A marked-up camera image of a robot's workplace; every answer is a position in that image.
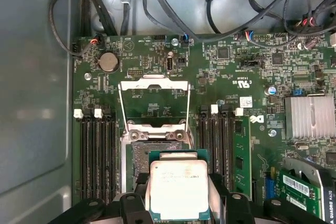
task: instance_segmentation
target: metal socket lever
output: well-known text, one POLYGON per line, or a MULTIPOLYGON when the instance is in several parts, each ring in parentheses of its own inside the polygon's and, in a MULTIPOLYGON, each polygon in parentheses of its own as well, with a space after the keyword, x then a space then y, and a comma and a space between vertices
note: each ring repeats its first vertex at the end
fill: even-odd
POLYGON ((125 130, 129 132, 129 126, 127 124, 127 117, 125 114, 124 103, 122 100, 122 91, 129 89, 149 89, 150 86, 157 86, 161 89, 180 89, 187 91, 187 108, 186 108, 186 123, 185 131, 188 130, 189 122, 189 107, 190 107, 190 89, 191 86, 187 81, 171 81, 169 78, 161 74, 147 74, 140 78, 138 81, 121 81, 118 84, 119 98, 121 103, 122 116, 124 119, 125 130))

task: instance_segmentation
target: chip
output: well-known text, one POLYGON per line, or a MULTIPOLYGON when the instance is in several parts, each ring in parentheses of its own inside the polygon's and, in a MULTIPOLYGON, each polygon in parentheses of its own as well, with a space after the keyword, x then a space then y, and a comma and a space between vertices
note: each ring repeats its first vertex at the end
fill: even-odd
POLYGON ((273 65, 283 65, 284 59, 283 54, 277 52, 275 54, 272 54, 272 64, 273 65))
POLYGON ((243 133, 243 122, 242 121, 235 121, 235 133, 242 134, 243 133))
POLYGON ((336 67, 336 57, 331 57, 331 58, 330 58, 330 65, 331 65, 332 67, 336 67))
POLYGON ((219 47, 217 55, 218 59, 229 59, 229 49, 226 47, 219 47))
POLYGON ((336 165, 336 152, 326 152, 325 162, 327 165, 336 165))
POLYGON ((206 88, 204 86, 201 86, 199 89, 200 93, 205 93, 206 92, 206 88))
POLYGON ((243 159, 241 157, 236 157, 236 167, 240 170, 243 169, 243 159))
POLYGON ((206 85, 206 78, 204 78, 204 77, 199 77, 199 79, 198 79, 198 83, 199 83, 200 85, 206 85))

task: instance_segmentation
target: logo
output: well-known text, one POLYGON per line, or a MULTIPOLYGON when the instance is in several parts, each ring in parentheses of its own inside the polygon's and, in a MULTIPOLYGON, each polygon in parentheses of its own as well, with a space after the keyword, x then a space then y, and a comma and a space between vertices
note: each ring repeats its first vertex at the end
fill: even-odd
POLYGON ((264 116, 263 115, 259 115, 259 116, 252 115, 250 116, 250 122, 251 123, 264 123, 264 116))
POLYGON ((238 81, 238 86, 240 89, 249 89, 250 83, 248 83, 247 81, 238 81))

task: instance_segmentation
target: white label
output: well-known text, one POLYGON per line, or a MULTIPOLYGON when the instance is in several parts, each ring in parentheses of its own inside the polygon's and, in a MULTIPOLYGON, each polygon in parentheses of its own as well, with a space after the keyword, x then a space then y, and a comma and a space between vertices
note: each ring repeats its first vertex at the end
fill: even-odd
POLYGON ((300 182, 295 181, 294 179, 291 179, 284 175, 283 183, 285 183, 287 186, 290 186, 291 188, 294 188, 296 191, 299 191, 300 193, 306 195, 309 197, 309 187, 301 184, 300 182))
POLYGON ((298 206, 299 208, 303 209, 304 211, 307 211, 307 207, 304 204, 298 202, 296 199, 289 197, 289 201, 293 203, 294 205, 298 206))
POLYGON ((249 89, 250 88, 250 83, 248 83, 247 81, 238 81, 238 86, 240 89, 249 89))
POLYGON ((241 108, 253 108, 252 97, 240 97, 241 108))

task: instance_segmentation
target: white slot latch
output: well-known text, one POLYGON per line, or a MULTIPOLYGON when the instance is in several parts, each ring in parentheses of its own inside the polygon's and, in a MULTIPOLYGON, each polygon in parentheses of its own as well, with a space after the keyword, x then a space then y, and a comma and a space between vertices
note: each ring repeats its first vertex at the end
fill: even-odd
POLYGON ((95 118, 103 118, 103 110, 102 109, 95 109, 95 118))
POLYGON ((211 104, 211 115, 218 114, 218 105, 217 104, 211 104))
POLYGON ((244 115, 244 108, 236 108, 235 115, 236 116, 243 116, 244 115))
POLYGON ((74 109, 74 118, 82 119, 84 116, 81 109, 74 109))

